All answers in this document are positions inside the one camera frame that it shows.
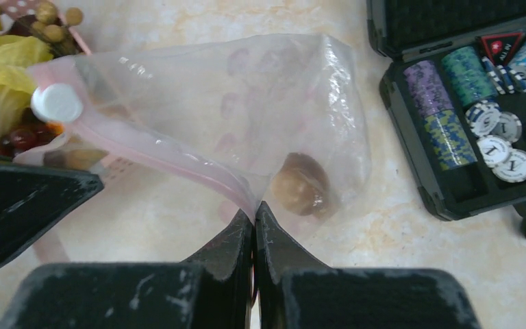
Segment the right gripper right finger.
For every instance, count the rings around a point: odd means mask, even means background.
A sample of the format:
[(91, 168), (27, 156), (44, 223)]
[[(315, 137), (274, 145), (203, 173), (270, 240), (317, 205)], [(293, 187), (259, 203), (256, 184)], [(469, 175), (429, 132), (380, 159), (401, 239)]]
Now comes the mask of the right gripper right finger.
[(314, 257), (262, 203), (255, 217), (262, 328), (478, 328), (462, 285), (427, 268), (336, 268)]

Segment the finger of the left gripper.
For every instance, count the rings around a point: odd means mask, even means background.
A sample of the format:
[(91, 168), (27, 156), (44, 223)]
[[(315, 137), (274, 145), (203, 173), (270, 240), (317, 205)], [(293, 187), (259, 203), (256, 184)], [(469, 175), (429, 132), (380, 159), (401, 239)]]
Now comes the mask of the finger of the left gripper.
[(0, 156), (0, 268), (103, 188), (88, 171), (21, 165)]

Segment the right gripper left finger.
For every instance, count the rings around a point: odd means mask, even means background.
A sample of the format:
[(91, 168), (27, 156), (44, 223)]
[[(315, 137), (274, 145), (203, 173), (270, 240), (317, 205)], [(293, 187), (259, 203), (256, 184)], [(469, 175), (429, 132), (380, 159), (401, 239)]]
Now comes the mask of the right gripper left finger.
[(246, 328), (251, 241), (243, 212), (178, 263), (58, 263), (22, 281), (0, 328)]

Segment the dark red grape bunch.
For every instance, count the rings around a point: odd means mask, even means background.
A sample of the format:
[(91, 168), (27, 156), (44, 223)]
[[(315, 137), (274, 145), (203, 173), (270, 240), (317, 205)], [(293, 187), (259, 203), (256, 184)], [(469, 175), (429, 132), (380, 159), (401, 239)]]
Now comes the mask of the dark red grape bunch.
[(18, 123), (0, 136), (0, 156), (14, 158), (24, 151), (49, 144), (63, 131), (61, 124), (42, 121), (31, 108), (25, 108)]

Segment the brown mushroom toy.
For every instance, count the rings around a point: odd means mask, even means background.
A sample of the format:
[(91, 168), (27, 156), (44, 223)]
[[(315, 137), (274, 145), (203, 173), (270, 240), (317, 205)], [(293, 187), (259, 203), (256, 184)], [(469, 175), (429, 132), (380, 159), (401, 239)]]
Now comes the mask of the brown mushroom toy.
[(323, 218), (338, 205), (324, 168), (307, 154), (288, 154), (270, 188), (287, 211), (299, 216)]

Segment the clear zip top bag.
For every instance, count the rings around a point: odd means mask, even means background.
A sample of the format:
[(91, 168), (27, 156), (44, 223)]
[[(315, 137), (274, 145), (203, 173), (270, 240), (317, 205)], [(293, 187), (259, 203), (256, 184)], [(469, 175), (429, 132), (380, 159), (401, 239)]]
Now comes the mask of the clear zip top bag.
[[(177, 261), (266, 201), (302, 242), (363, 217), (371, 152), (354, 50), (324, 34), (65, 56), (29, 69), (75, 87), (75, 134), (139, 171), (40, 237), (38, 264)], [(323, 218), (287, 211), (271, 181), (292, 152), (315, 159), (338, 202)]]

